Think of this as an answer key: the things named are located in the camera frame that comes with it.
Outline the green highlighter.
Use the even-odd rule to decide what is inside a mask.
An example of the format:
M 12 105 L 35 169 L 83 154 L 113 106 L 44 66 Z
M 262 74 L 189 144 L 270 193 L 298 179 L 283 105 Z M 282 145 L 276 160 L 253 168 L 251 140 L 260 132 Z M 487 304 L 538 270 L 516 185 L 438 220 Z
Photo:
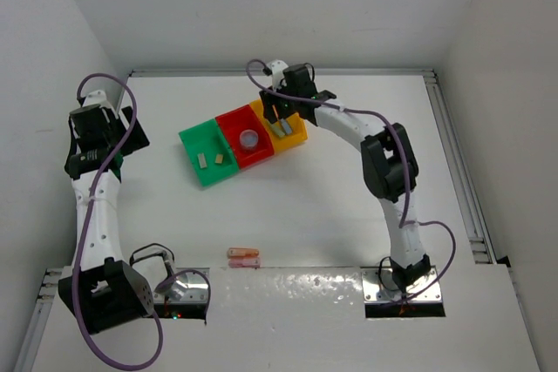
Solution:
M 269 128 L 279 139 L 284 137 L 284 131 L 279 125 L 269 124 Z

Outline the clear jar of clips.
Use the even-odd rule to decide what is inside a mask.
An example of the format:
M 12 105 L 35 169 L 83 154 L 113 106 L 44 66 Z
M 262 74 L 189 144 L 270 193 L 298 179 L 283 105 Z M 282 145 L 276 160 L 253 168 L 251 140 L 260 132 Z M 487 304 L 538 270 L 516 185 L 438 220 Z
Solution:
M 259 144 L 258 132 L 252 129 L 246 129 L 239 134 L 239 144 L 245 152 L 254 151 Z

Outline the long grey eraser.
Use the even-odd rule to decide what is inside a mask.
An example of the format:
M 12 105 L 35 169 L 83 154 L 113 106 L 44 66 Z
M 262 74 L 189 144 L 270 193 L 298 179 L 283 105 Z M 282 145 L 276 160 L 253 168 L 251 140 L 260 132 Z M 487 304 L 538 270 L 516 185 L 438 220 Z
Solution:
M 206 169 L 208 167 L 207 159 L 203 152 L 197 154 L 197 160 L 200 169 Z

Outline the orange highlighter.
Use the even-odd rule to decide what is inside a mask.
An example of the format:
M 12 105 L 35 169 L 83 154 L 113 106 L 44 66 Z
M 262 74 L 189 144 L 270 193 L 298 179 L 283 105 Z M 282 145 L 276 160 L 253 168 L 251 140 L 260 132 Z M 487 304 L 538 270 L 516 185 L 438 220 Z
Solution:
M 230 247 L 227 251 L 227 257 L 229 257 L 229 259 L 256 258 L 259 255 L 260 255 L 260 252 L 256 248 Z

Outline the blue highlighter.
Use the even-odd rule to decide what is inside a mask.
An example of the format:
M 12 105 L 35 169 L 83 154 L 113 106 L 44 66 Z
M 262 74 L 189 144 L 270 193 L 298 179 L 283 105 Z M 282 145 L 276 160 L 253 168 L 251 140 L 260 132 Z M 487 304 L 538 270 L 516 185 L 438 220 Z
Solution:
M 288 123 L 288 121 L 286 119 L 281 119 L 280 120 L 280 124 L 282 126 L 283 131 L 285 132 L 286 135 L 291 135 L 293 130 L 290 126 L 290 124 Z

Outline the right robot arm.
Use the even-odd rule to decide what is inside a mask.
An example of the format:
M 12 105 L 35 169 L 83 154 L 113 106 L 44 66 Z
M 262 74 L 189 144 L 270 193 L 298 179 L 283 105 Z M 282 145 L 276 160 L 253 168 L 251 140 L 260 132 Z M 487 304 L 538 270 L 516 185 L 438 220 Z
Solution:
M 359 151 L 364 183 L 378 199 L 390 237 L 391 277 L 401 293 L 429 273 L 430 258 L 422 246 L 413 209 L 412 192 L 419 167 L 405 128 L 373 112 L 347 108 L 337 96 L 319 91 L 311 64 L 287 65 L 282 60 L 262 66 L 271 85 L 262 87 L 263 116 L 276 133 L 292 130 L 288 117 L 296 114 L 312 125 L 336 134 Z

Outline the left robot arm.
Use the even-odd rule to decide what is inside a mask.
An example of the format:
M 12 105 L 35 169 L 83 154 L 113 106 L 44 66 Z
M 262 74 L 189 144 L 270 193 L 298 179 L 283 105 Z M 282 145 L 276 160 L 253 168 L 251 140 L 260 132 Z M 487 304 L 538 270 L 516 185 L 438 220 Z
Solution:
M 68 308 L 77 295 L 88 334 L 145 318 L 154 311 L 153 291 L 174 272 L 174 254 L 161 245 L 126 260 L 121 251 L 117 200 L 125 156 L 149 145 L 140 124 L 133 127 L 107 168 L 101 165 L 126 132 L 131 107 L 116 112 L 103 101 L 84 104 L 69 114 L 71 145 L 65 171 L 77 203 L 77 235 L 85 239 L 78 278 L 59 282 Z

